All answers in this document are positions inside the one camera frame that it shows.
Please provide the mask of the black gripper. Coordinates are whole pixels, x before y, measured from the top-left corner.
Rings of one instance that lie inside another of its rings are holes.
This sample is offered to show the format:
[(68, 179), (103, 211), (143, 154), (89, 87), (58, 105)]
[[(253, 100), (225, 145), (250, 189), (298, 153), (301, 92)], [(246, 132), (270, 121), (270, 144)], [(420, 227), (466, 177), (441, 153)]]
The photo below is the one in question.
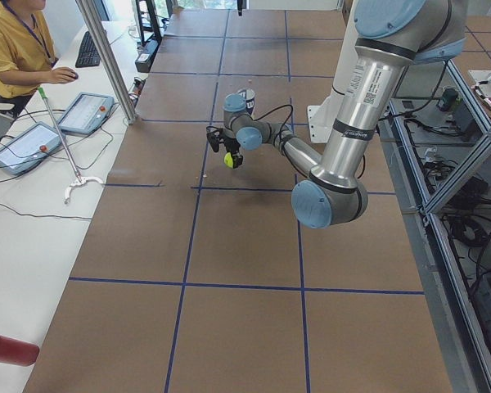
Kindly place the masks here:
[(236, 140), (236, 135), (229, 129), (223, 129), (222, 139), (226, 151), (231, 152), (232, 168), (238, 168), (243, 163), (243, 156), (240, 153), (240, 143)]

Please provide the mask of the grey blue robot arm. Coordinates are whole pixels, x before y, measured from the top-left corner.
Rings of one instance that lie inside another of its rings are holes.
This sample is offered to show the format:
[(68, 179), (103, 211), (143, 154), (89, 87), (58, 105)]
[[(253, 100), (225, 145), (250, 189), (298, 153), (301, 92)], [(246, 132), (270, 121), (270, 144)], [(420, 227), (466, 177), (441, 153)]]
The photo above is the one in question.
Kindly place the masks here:
[(355, 172), (400, 75), (411, 64), (447, 61), (462, 51), (467, 7), (466, 1), (358, 2), (351, 11), (358, 59), (323, 153), (284, 123), (254, 119), (238, 93), (226, 96), (223, 127), (207, 133), (210, 146), (226, 148), (230, 168), (241, 165), (241, 150), (274, 146), (306, 178), (291, 193), (303, 225), (326, 228), (356, 220), (368, 197)]

